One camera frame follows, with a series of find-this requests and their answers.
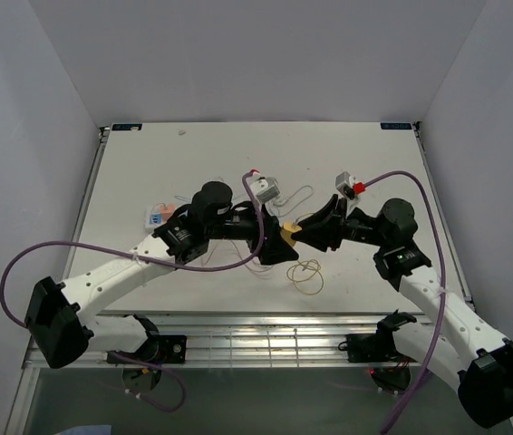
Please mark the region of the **yellow charger plug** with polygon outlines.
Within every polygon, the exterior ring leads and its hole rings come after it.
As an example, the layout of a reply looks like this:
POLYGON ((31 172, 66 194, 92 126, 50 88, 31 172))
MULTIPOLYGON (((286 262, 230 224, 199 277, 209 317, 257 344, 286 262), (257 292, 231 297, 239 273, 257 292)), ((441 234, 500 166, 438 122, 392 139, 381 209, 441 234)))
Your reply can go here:
POLYGON ((281 226, 280 235, 285 240, 285 242, 294 247, 296 241, 293 239, 293 235, 300 232, 302 228, 295 222, 285 222, 281 226))

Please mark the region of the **pink charger plug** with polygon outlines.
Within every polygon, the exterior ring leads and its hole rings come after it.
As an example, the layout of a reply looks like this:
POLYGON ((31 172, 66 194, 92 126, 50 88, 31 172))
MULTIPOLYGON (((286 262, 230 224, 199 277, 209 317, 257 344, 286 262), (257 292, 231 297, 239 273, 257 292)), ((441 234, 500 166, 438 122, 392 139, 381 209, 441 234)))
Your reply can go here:
POLYGON ((174 204, 160 204, 159 213, 163 221, 167 221, 174 213, 176 207, 174 204))

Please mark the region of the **white colourful power strip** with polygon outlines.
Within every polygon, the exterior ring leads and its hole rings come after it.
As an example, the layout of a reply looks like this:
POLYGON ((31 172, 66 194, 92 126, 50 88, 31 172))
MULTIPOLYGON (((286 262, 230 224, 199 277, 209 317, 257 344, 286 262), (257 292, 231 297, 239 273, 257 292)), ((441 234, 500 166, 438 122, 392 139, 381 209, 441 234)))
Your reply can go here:
POLYGON ((156 205, 149 206, 146 208, 145 219, 144 219, 144 228, 148 232, 153 231, 154 229, 156 229, 157 227, 160 227, 161 225, 163 225, 166 222, 166 221, 163 221, 160 216, 160 213, 159 213, 160 204, 165 204, 165 203, 158 203, 156 205))

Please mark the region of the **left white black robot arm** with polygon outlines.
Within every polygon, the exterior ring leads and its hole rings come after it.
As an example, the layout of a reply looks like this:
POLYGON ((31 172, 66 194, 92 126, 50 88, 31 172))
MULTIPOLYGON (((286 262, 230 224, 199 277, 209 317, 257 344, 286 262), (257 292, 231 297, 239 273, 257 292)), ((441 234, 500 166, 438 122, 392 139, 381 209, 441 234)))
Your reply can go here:
POLYGON ((86 352, 111 352, 113 362, 122 356, 158 361, 160 333, 151 320, 102 311, 153 279, 187 269, 212 240, 246 242, 263 266, 298 258, 277 217, 256 200, 234 205, 230 186, 209 181, 125 256, 60 283, 46 277, 34 286, 24 324, 48 366, 63 368, 86 352))

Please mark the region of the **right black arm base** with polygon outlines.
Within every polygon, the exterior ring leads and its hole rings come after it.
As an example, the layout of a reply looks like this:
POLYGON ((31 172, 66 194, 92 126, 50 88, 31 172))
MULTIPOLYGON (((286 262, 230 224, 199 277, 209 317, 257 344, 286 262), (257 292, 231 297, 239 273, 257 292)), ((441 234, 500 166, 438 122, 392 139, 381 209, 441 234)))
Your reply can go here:
POLYGON ((397 363, 404 355, 397 351, 393 333, 406 324, 416 322, 413 315, 396 310, 377 323, 374 333, 347 334, 337 350, 347 354, 349 363, 397 363))

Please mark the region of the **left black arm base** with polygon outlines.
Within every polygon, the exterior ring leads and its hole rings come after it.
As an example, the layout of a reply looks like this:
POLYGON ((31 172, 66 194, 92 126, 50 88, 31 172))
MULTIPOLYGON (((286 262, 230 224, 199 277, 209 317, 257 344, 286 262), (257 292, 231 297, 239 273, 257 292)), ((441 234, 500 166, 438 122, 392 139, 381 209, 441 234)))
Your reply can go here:
POLYGON ((120 357, 138 363, 173 364, 186 361, 188 340, 186 335, 162 335, 158 327, 149 318, 142 315, 127 316, 127 319, 135 320, 136 325, 143 328, 146 340, 133 352, 122 350, 108 352, 107 363, 120 363, 120 357))

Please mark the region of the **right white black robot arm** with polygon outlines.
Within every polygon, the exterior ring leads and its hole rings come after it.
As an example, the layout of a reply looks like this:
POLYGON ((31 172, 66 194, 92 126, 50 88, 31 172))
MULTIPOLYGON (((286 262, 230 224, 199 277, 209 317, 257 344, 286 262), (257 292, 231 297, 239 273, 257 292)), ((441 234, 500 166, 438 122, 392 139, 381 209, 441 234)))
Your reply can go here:
POLYGON ((434 323, 432 331, 390 315, 379 326, 375 346, 387 360, 408 356, 458 395, 470 418, 488 429, 513 417, 513 341, 446 290, 440 274, 417 247, 412 205, 391 198, 375 217, 349 210, 332 197, 318 212, 294 226, 292 240, 323 252, 345 240, 373 245, 380 277, 434 323))

